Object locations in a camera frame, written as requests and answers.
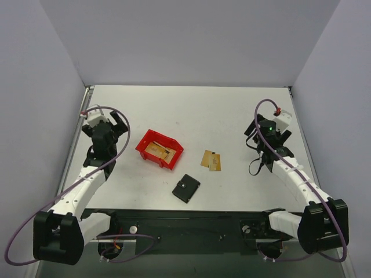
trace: item inside red bin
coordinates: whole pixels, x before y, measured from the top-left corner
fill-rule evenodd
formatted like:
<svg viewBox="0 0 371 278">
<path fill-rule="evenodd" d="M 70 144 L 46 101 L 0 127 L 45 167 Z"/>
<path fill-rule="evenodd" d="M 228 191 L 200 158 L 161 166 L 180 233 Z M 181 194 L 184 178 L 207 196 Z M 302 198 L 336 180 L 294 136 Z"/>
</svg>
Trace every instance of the item inside red bin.
<svg viewBox="0 0 371 278">
<path fill-rule="evenodd" d="M 151 129 L 148 129 L 135 149 L 140 152 L 143 159 L 149 159 L 157 163 L 160 167 L 170 170 L 173 170 L 175 163 L 184 150 L 173 138 Z"/>
</svg>

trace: gray floor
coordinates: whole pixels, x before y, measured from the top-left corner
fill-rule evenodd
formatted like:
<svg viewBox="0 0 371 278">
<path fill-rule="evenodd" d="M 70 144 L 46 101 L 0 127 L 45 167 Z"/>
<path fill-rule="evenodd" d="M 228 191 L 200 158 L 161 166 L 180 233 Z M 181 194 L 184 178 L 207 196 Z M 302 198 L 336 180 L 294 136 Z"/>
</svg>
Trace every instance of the gray floor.
<svg viewBox="0 0 371 278">
<path fill-rule="evenodd" d="M 126 252 L 133 251 L 125 246 Z M 285 257 L 304 253 L 298 243 L 288 243 Z M 327 252 L 336 256 L 336 251 Z M 302 262 L 264 262 L 260 255 L 144 255 L 125 264 L 99 262 L 97 243 L 85 247 L 75 266 L 42 262 L 37 278 L 70 277 L 344 277 L 341 265 L 315 255 Z"/>
</svg>

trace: white tabletop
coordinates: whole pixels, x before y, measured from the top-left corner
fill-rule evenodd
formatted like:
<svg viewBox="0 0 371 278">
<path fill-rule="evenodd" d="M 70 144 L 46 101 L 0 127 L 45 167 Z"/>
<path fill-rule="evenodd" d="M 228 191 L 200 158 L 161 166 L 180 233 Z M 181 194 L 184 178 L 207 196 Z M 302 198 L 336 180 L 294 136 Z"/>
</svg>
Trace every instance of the white tabletop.
<svg viewBox="0 0 371 278">
<path fill-rule="evenodd" d="M 285 88 L 96 86 L 90 104 L 122 111 L 129 118 L 132 136 L 127 150 L 88 208 L 263 211 L 283 207 L 302 211 L 285 185 L 266 167 L 256 177 L 248 173 L 249 163 L 258 154 L 246 147 L 243 132 L 253 120 L 256 104 L 264 98 L 273 99 L 293 114 L 289 127 L 292 135 L 285 145 L 312 178 L 293 104 Z M 271 118 L 273 110 L 271 104 L 263 104 L 259 112 Z M 143 160 L 135 150 L 148 129 L 174 138 L 183 146 L 184 152 L 173 171 Z M 118 149 L 125 139 L 125 135 L 120 138 Z M 90 145 L 90 138 L 81 133 L 66 187 L 76 179 Z M 220 154 L 220 172 L 200 166 L 206 149 Z M 201 183 L 188 204 L 172 194 L 184 174 Z"/>
</svg>

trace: gray wall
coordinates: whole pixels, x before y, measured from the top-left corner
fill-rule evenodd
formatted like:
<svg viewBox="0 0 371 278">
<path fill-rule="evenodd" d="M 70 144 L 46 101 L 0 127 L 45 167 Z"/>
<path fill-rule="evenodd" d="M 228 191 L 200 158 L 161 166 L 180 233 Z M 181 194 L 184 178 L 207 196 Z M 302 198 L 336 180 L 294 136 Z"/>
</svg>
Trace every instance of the gray wall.
<svg viewBox="0 0 371 278">
<path fill-rule="evenodd" d="M 370 277 L 371 1 L 342 0 L 299 78 L 293 98 L 321 186 L 350 213 L 357 277 Z"/>
<path fill-rule="evenodd" d="M 339 0 L 41 0 L 85 84 L 282 87 Z"/>
<path fill-rule="evenodd" d="M 5 244 L 56 192 L 84 87 L 37 0 L 0 2 L 0 277 L 23 277 L 5 264 Z M 32 257 L 29 225 L 11 258 Z"/>
</svg>

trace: red tray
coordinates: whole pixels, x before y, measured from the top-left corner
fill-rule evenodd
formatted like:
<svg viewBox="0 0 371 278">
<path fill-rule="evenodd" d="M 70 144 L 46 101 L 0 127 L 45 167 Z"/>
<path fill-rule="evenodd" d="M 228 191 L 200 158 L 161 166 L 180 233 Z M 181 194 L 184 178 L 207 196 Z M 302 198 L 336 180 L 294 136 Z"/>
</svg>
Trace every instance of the red tray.
<svg viewBox="0 0 371 278">
<path fill-rule="evenodd" d="M 169 164 L 167 164 L 163 159 L 158 158 L 145 151 L 146 147 L 151 142 L 157 142 L 163 145 L 164 147 L 168 147 L 176 151 L 173 159 L 170 161 Z M 143 159 L 149 159 L 150 161 L 157 163 L 161 168 L 165 167 L 170 170 L 173 170 L 175 163 L 178 161 L 181 153 L 184 151 L 183 147 L 176 140 L 165 135 L 162 135 L 161 133 L 155 132 L 154 130 L 151 129 L 148 129 L 147 133 L 140 140 L 138 146 L 135 149 L 140 152 L 140 155 Z"/>
</svg>

